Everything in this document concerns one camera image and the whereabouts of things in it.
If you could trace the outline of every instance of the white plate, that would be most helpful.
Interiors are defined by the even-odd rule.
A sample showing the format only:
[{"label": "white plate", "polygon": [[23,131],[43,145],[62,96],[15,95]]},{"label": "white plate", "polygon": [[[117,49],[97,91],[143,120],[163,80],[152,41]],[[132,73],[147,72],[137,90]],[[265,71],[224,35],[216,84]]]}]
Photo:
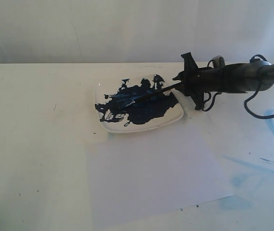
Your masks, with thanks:
[{"label": "white plate", "polygon": [[102,126],[112,133],[128,133],[155,129],[180,119],[184,111],[171,91],[159,96],[163,99],[153,97],[122,111],[112,109],[113,102],[119,102],[119,99],[142,96],[167,86],[159,75],[97,84],[94,100]]}]

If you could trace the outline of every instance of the white wall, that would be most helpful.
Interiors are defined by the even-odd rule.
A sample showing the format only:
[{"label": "white wall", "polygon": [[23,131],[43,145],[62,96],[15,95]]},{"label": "white wall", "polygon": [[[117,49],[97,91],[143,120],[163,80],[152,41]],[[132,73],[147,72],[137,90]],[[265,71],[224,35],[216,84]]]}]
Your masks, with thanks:
[{"label": "white wall", "polygon": [[0,0],[0,63],[274,62],[274,0]]}]

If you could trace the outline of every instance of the white table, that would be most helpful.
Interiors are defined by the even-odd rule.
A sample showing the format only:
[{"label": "white table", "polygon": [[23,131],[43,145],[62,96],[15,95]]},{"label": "white table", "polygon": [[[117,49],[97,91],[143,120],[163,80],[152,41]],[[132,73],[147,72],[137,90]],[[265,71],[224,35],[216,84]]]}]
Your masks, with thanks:
[{"label": "white table", "polygon": [[[182,70],[182,63],[0,64],[0,231],[90,231],[85,150],[108,137],[94,84],[154,73],[171,80]],[[207,113],[176,95],[237,195],[108,230],[274,230],[274,120],[247,114],[245,94],[218,96]],[[250,106],[274,109],[274,87]]]}]

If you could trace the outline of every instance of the brush handle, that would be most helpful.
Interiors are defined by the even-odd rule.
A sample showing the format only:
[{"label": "brush handle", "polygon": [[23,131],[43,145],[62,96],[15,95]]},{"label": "brush handle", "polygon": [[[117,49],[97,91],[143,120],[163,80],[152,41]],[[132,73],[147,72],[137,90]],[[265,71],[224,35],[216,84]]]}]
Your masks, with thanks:
[{"label": "brush handle", "polygon": [[159,94],[161,94],[161,93],[163,93],[165,91],[171,90],[171,89],[173,89],[173,88],[175,88],[175,87],[177,87],[177,86],[179,86],[181,84],[182,84],[182,82],[179,82],[179,83],[173,84],[171,86],[168,86],[166,88],[154,91],[153,93],[150,93],[150,94],[147,94],[147,95],[144,95],[144,96],[141,96],[141,97],[135,99],[134,102],[135,103],[140,103],[140,102],[142,102],[144,100],[152,98],[153,96],[156,96],[156,95],[159,95]]}]

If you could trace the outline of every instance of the white paper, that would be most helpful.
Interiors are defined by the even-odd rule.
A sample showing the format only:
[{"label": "white paper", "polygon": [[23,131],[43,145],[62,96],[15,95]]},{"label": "white paper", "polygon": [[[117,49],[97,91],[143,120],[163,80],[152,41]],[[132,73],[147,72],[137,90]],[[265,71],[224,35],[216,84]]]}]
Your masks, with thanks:
[{"label": "white paper", "polygon": [[95,230],[233,194],[194,126],[183,120],[117,135],[87,156]]}]

